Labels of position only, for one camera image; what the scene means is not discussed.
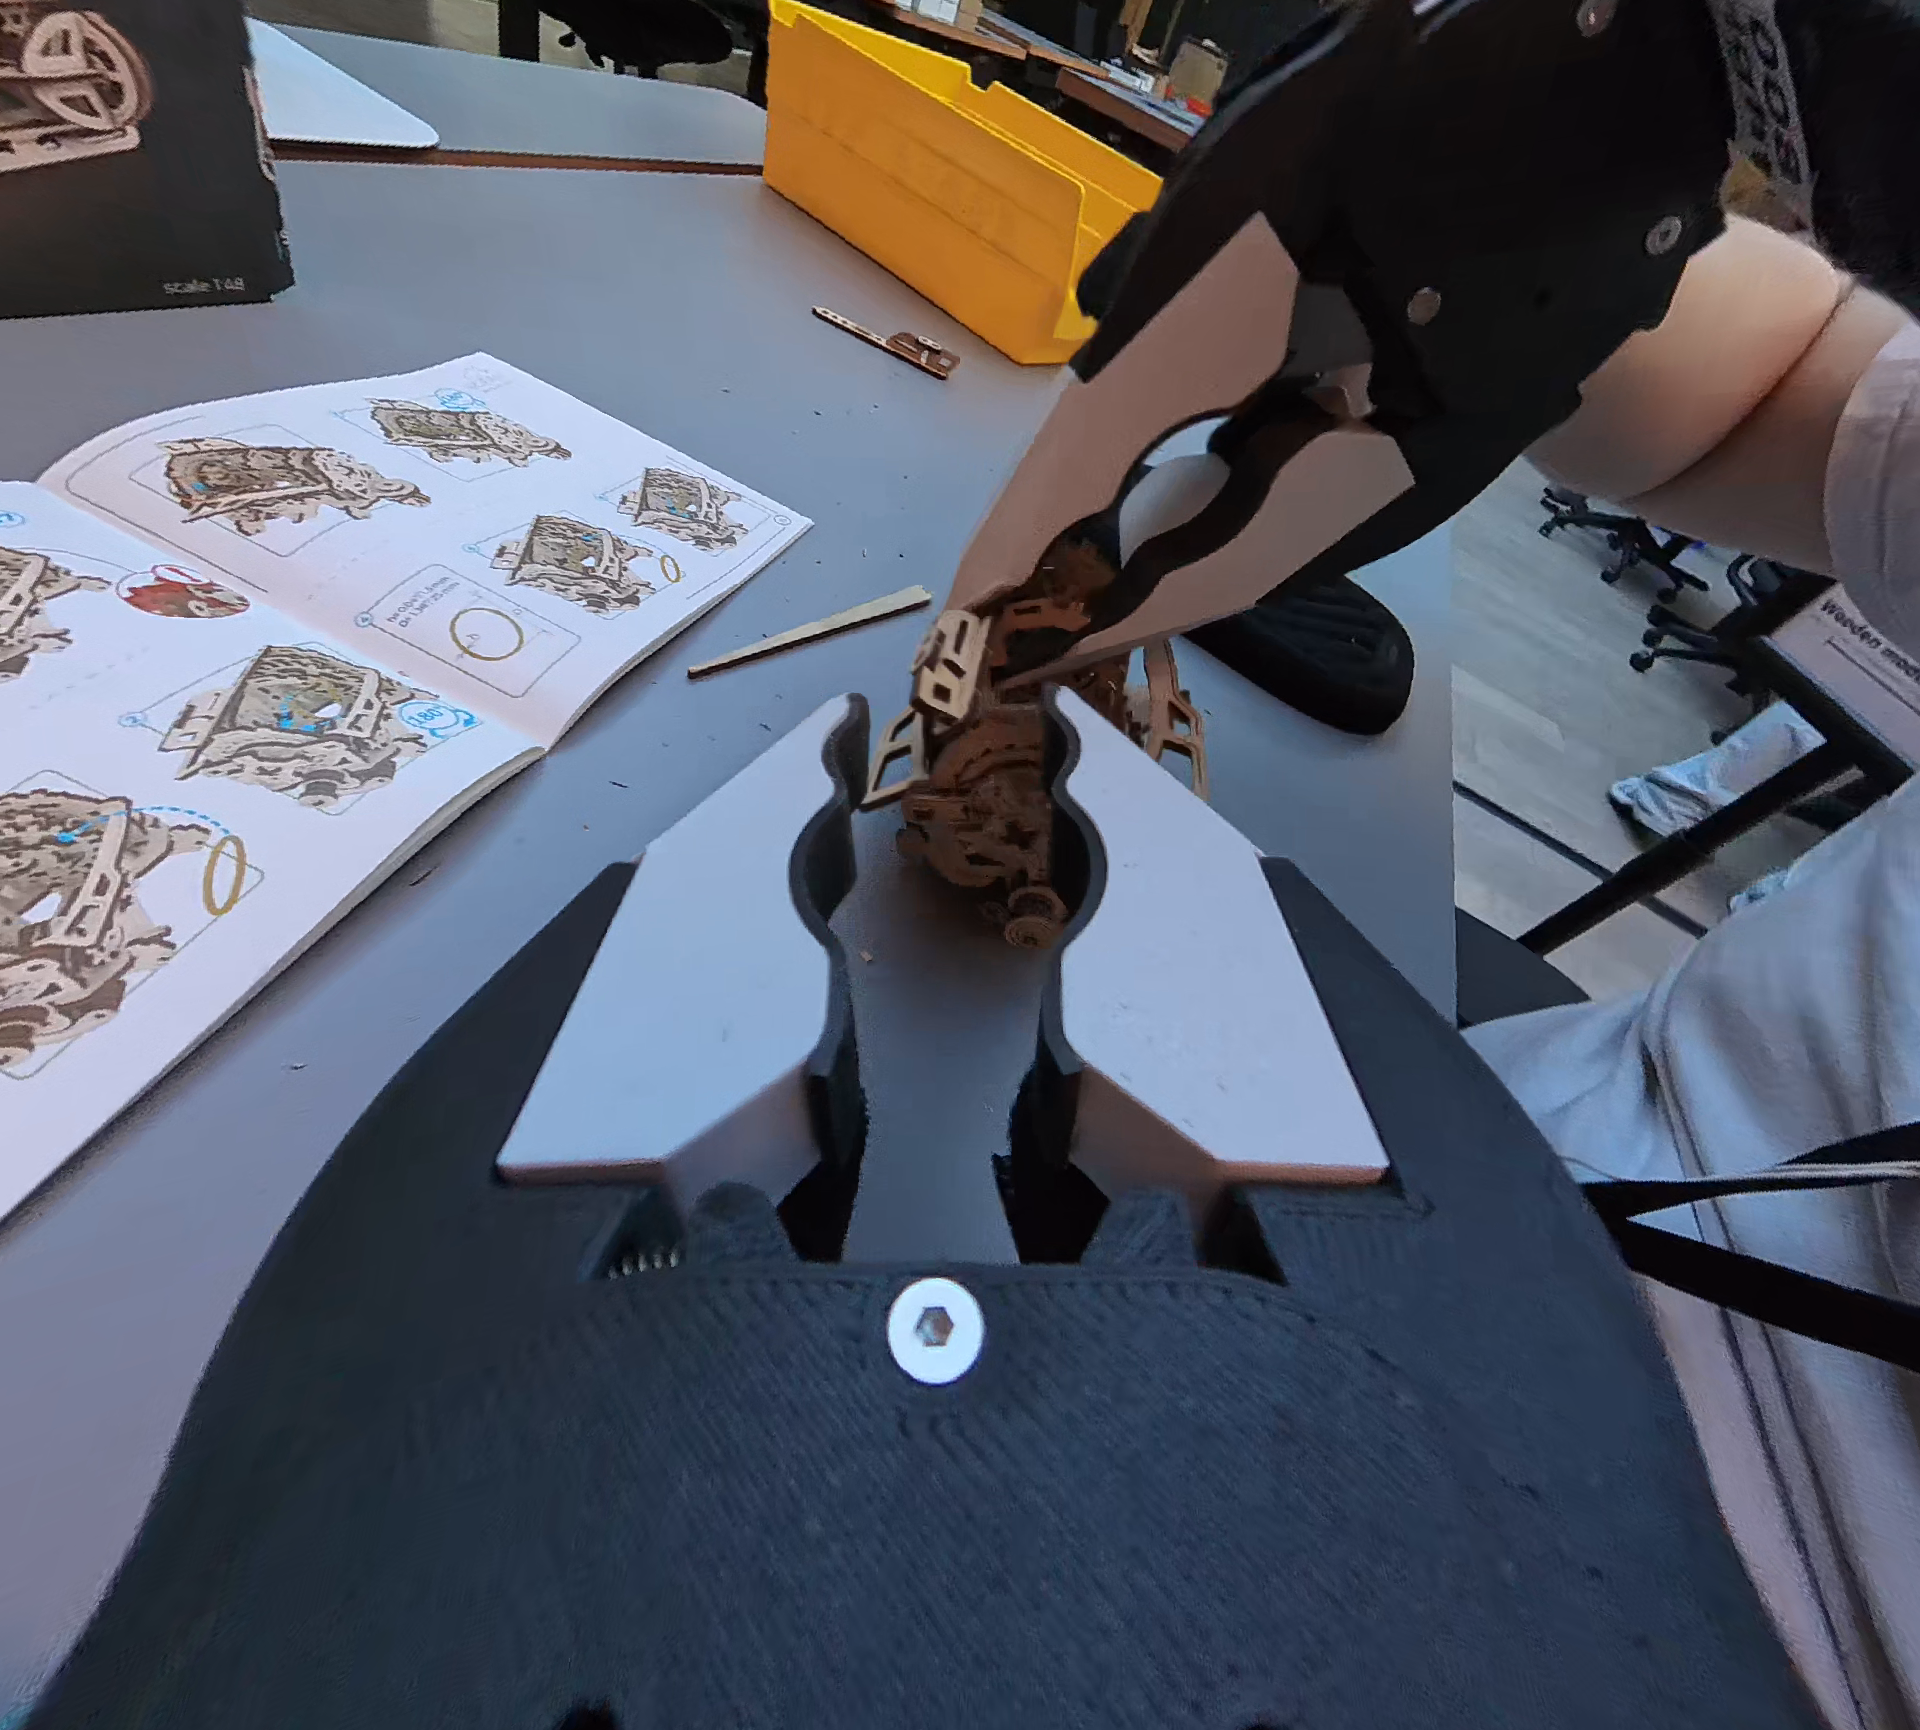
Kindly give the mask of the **person's right forearm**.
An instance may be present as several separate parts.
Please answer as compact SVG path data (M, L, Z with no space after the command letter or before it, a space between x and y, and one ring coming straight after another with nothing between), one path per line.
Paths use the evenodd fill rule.
M1630 336L1524 458L1692 541L1833 575L1837 431L1906 325L1812 245L1732 216L1688 261L1662 325Z

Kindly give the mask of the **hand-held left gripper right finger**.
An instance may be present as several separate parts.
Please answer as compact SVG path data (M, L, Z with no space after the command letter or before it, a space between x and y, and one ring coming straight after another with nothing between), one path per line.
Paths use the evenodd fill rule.
M1206 1239L1249 1190L1372 1190L1388 1152L1260 851L1079 693L1042 697L1069 925L996 1183L1024 1265L1127 1199Z

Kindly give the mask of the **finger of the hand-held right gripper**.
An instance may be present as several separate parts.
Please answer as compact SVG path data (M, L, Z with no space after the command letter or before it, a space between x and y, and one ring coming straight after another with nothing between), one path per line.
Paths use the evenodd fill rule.
M1255 215L1104 368L1069 376L973 532L951 613L981 613L1024 586L1055 538L1113 507L1158 442L1239 410L1276 376L1299 284L1283 239Z
M1401 438L1326 417L1262 427L1202 510L1151 537L1064 636L1006 636L1000 691L1064 676L1253 609L1337 548L1338 568L1403 551L1529 444L1524 417L1435 418Z

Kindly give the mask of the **pale blue cloth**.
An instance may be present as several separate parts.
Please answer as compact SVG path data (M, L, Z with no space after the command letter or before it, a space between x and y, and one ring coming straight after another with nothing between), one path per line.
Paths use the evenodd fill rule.
M1774 701L1702 752L1615 783L1606 800L1645 834L1669 838L1740 803L1825 742L1812 723Z

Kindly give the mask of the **black office chair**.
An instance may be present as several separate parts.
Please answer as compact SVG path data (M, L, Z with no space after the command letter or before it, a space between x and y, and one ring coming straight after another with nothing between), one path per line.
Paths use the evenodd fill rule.
M1618 586L1637 568L1664 580L1654 590L1654 601L1664 606L1675 604L1686 590L1707 592L1711 588L1702 576L1682 562L1699 546L1684 534L1672 534L1613 507L1599 507L1594 498L1556 485L1545 487L1543 509L1546 515L1541 527L1543 538L1567 530L1597 532L1603 538L1611 557L1599 568L1599 580L1609 588Z
M1744 684L1750 644L1815 604L1835 580L1747 552L1729 564L1726 582L1734 592L1734 606L1711 614L1705 625L1690 621L1669 601L1659 598L1649 606L1645 634L1640 647L1628 655L1628 669L1646 675L1659 662L1707 664L1726 671L1739 691Z
M714 67L735 52L727 20L698 0L537 0L589 62L654 81L669 64Z

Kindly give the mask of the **wooden slotted strip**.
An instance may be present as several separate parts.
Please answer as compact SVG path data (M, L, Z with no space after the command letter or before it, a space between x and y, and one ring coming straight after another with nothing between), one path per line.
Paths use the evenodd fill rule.
M891 334L883 334L881 330L867 327L850 316L844 316L828 308L827 305L815 305L810 308L810 315L820 325L827 325L837 332L853 336L859 342L868 344L870 348L902 365L909 365L910 368L927 376L933 376L937 380L948 380L951 375L958 368L958 362L960 362L958 352L948 351L945 344L929 336L923 336L910 330L896 330Z

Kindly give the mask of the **tapered wooden stick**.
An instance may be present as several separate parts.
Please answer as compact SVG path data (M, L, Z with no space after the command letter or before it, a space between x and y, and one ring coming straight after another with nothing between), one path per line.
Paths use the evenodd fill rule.
M797 625L782 632L740 644L709 661L694 662L686 666L685 676L691 682L707 680L753 662L773 661L812 644L850 634L855 630L895 621L902 614L920 614L930 606L933 595L923 586L891 590L883 597L857 603L849 609Z

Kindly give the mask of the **person's white shirt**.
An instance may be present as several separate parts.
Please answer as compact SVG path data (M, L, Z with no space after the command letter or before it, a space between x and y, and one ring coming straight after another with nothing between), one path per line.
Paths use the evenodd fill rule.
M1917 325L1850 292L1820 466L1830 575L1917 656ZM1730 1176L1918 1116L1917 783L1634 996L1470 1044L1576 1172ZM1917 1726L1917 1374L1650 1294L1744 1567L1830 1726Z

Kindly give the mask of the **wooden mechanical model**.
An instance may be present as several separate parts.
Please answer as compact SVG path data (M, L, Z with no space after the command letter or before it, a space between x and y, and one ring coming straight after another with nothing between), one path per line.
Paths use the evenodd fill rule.
M1055 948L1075 905L1055 872L1045 691L1004 682L1034 640L1080 636L1120 564L1117 527L1079 527L1000 606L946 606L915 655L909 706L883 733L861 799L863 810L900 807L900 856L977 892L981 915L1018 951Z

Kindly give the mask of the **white printed sign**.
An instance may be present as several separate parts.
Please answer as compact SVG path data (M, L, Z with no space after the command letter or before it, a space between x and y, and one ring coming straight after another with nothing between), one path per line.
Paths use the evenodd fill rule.
M1918 662L1893 644L1846 590L1825 590L1806 610L1810 629L1833 648L1841 662L1860 671L1896 701L1917 709Z

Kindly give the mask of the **yellow plastic bin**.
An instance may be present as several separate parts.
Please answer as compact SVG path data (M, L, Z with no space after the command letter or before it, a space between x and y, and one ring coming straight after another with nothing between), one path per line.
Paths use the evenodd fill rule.
M1066 365L1084 268L1161 179L966 62L768 7L764 183L1015 365Z

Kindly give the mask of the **black textured pad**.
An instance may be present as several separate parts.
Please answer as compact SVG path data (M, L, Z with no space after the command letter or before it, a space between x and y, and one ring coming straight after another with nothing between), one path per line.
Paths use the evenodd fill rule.
M1286 709L1352 737L1390 730L1414 688L1407 629L1349 576L1288 582L1187 639Z

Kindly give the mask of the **black model kit box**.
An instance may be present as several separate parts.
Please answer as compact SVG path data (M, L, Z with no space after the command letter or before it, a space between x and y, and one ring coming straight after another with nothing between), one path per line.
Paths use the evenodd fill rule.
M3 315L295 280L242 0L3 0Z

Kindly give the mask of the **grey desk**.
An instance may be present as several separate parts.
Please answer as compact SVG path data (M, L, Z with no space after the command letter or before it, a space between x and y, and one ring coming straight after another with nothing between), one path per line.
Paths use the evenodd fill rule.
M418 1048L590 879L636 855L834 693L904 705L927 618L691 682L686 666L958 554L1053 404L758 180L589 168L291 162L296 286L272 306L5 327L5 476L198 400L413 373L474 351L812 518L774 567L614 686L444 831L5 1222L5 1716L56 1671L128 1551L180 1420L279 1230ZM943 385L810 308L941 339ZM1290 858L1444 1014L1456 1011L1450 543L1367 568L1418 653L1377 741L1280 706L1193 644L1212 807ZM859 823L837 917L855 978L861 1261L1010 1254L990 1159L1045 965Z

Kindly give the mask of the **assembly instruction booklet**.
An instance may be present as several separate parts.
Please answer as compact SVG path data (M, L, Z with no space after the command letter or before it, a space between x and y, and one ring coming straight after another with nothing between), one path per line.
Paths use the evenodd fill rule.
M5 485L3 1212L808 530L484 352Z

